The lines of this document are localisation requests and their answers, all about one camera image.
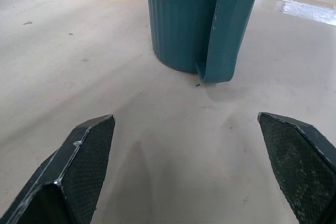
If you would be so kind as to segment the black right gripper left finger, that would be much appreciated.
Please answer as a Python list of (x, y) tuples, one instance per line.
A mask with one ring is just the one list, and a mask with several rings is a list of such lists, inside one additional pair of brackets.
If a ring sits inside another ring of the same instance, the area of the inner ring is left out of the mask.
[(35, 170), (1, 223), (91, 223), (114, 127), (112, 114), (77, 125)]

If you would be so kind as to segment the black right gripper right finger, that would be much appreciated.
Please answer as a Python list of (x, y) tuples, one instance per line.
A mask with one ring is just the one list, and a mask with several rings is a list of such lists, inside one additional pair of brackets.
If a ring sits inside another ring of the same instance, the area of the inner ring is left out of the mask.
[(273, 174), (299, 223), (335, 223), (335, 147), (313, 125), (260, 112)]

